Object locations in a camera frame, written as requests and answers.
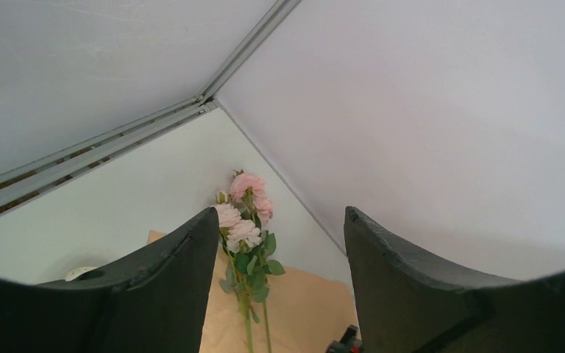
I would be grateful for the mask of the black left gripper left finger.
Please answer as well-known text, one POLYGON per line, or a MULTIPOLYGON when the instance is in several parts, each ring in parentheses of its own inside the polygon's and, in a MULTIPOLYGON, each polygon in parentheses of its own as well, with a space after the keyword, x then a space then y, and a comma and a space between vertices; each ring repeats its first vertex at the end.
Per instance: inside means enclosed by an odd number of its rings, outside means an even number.
POLYGON ((207 208, 71 281, 0 279, 0 352, 197 352, 218 249, 207 208))

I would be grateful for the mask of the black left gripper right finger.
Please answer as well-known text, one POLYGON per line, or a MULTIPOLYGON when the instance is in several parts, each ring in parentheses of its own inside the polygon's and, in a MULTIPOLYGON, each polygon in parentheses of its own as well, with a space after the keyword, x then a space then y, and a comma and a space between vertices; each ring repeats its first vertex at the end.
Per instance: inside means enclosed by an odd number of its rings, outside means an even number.
POLYGON ((366 352, 565 352, 565 271, 516 280, 467 268, 355 207, 344 240, 366 352))

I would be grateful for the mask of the cream printed ribbon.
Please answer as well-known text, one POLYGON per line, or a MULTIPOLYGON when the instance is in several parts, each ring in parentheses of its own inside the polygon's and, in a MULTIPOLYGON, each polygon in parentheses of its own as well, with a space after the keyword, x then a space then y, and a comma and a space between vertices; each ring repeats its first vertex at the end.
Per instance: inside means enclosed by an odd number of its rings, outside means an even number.
POLYGON ((84 266, 84 267, 79 267, 79 268, 75 268, 74 270, 69 271, 65 276, 64 276, 64 280, 66 282, 70 282, 73 281, 77 278, 79 278, 80 276, 82 276, 83 274, 86 274, 90 271, 95 270, 96 267, 94 266, 84 266))

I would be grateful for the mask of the orange wrapping paper sheet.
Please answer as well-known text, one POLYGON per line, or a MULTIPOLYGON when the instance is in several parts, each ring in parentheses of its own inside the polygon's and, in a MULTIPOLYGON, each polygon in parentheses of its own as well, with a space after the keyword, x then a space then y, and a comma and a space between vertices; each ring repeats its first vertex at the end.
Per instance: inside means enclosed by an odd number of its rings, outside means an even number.
MULTIPOLYGON (((259 323, 252 324, 256 352, 325 352, 349 325, 356 325, 347 259, 328 243, 311 246, 307 254, 284 256, 291 264, 285 274, 269 280, 271 292, 265 305, 256 304, 259 323)), ((218 251, 202 329, 201 352, 247 352, 244 320, 236 298, 225 293, 227 258, 218 251)))

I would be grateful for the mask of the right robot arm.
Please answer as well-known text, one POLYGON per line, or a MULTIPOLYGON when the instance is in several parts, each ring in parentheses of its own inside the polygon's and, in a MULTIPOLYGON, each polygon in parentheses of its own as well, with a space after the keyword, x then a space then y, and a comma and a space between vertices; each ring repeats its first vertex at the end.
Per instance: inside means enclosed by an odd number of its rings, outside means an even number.
POLYGON ((326 353, 363 353, 363 343, 359 336, 359 328, 349 325, 339 340, 332 341, 326 353))

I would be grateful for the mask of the pink flower bouquet green wrap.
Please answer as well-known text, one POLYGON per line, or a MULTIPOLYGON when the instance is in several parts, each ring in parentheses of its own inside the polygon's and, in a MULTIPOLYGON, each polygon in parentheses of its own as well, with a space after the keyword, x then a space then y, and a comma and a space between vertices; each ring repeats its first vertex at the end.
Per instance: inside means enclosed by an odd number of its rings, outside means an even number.
POLYGON ((266 192, 266 181, 257 174, 235 170, 227 191, 215 196, 218 233, 227 256, 225 278, 218 281, 225 293, 238 301, 246 331, 246 347, 255 351, 253 324, 265 325, 266 348, 273 351, 267 299, 270 277, 285 274, 282 263, 272 258, 277 239, 266 226, 274 215, 273 201, 266 192))

